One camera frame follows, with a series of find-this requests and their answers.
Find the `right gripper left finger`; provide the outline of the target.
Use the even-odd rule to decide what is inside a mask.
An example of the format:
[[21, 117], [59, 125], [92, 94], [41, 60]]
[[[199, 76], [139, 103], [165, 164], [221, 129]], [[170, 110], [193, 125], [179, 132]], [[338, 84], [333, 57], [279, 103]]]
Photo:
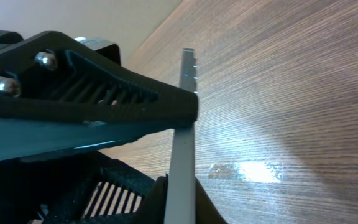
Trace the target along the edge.
[[198, 97], [139, 75], [56, 31], [0, 30], [0, 161], [134, 142], [192, 125]]

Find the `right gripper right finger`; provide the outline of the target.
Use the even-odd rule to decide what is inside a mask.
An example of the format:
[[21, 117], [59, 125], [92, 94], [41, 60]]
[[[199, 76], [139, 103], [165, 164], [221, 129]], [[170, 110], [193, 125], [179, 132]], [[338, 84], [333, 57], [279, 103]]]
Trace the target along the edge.
[[0, 161], [0, 223], [162, 223], [168, 176], [100, 152]]

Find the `Samsung Galaxy smartphone cyan screen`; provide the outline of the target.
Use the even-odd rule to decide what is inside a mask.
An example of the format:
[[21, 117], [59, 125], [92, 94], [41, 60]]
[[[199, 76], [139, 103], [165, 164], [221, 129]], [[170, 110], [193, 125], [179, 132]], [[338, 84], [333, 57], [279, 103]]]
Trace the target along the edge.
[[[179, 87], [197, 94], [195, 50], [184, 48]], [[164, 224], [196, 223], [195, 129], [176, 129], [173, 134]]]

